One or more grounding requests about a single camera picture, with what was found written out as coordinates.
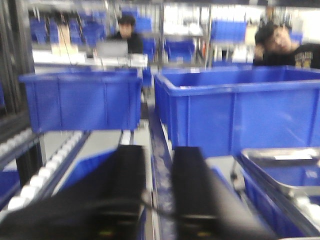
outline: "metal shelf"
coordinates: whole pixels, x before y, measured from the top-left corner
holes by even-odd
[[[62,11],[62,12],[75,12],[75,11],[91,11],[104,10],[104,3],[101,0],[91,1],[77,1],[77,0],[29,0],[27,3],[29,10],[37,8],[42,12]]]
[[[183,4],[192,6],[193,0],[164,0],[166,4]],[[205,4],[217,5],[248,5],[248,6],[272,6],[272,7],[302,7],[302,8],[320,8],[320,1],[317,0],[201,0],[197,6]]]

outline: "man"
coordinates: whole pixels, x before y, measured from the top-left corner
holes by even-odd
[[[290,39],[288,28],[269,22],[255,34],[253,65],[320,69],[320,45],[299,45]]]
[[[134,32],[136,19],[131,15],[123,15],[118,19],[119,31],[110,37],[112,40],[127,40],[129,54],[142,54],[143,42],[139,34]]]

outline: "stainless steel tray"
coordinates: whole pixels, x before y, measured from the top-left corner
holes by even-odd
[[[239,162],[289,197],[320,196],[320,147],[244,149]],[[304,180],[292,183],[301,177],[300,173],[310,180],[305,181],[307,184]]]

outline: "blue storage crate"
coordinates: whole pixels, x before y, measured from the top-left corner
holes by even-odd
[[[73,184],[77,183],[85,176],[93,172],[95,169],[99,167],[104,161],[108,160],[107,158],[111,156],[115,152],[114,149],[106,152],[102,152],[100,154],[82,159],[78,161],[72,170],[71,174],[68,176],[66,181],[63,183],[61,190],[66,189]]]
[[[52,44],[59,43],[59,36],[58,35],[50,34],[49,38],[50,38],[50,43],[52,43]]]
[[[19,173],[16,170],[0,172],[0,211],[20,189]]]
[[[248,62],[212,61],[212,66],[213,67],[251,68],[253,64]]]
[[[193,54],[191,52],[184,51],[169,51],[168,53],[169,62],[179,62],[191,63],[193,59]]]
[[[121,12],[122,15],[131,15],[135,18],[139,17],[139,10],[136,7],[122,7]]]
[[[134,130],[142,79],[126,71],[21,76],[34,132]]]
[[[83,45],[81,37],[71,36],[71,43],[76,45]]]
[[[152,73],[150,67],[142,70],[142,79],[143,83],[142,85],[144,87],[151,87],[152,86]]]
[[[156,109],[173,148],[205,157],[320,146],[319,79],[293,67],[171,71],[154,77]]]
[[[181,59],[184,63],[190,63],[195,51],[195,45],[192,39],[184,41],[166,40],[164,49],[170,62]]]
[[[149,61],[152,61],[156,51],[156,40],[144,38],[143,40],[143,53],[148,55]]]
[[[84,26],[82,28],[82,33],[86,43],[92,47],[95,47],[97,42],[103,40],[106,36],[105,27],[96,22]]]
[[[243,42],[247,24],[244,21],[215,20],[211,25],[211,39],[215,41]]]
[[[47,42],[47,33],[32,34],[32,40],[38,44],[45,44]]]
[[[290,32],[291,40],[299,42],[300,44],[302,44],[303,37],[304,34],[302,32]]]
[[[242,171],[246,195],[269,224],[272,230],[281,238],[304,237],[301,230],[290,220],[257,183]]]
[[[151,18],[147,17],[137,17],[135,19],[135,32],[137,33],[147,33],[152,31]]]

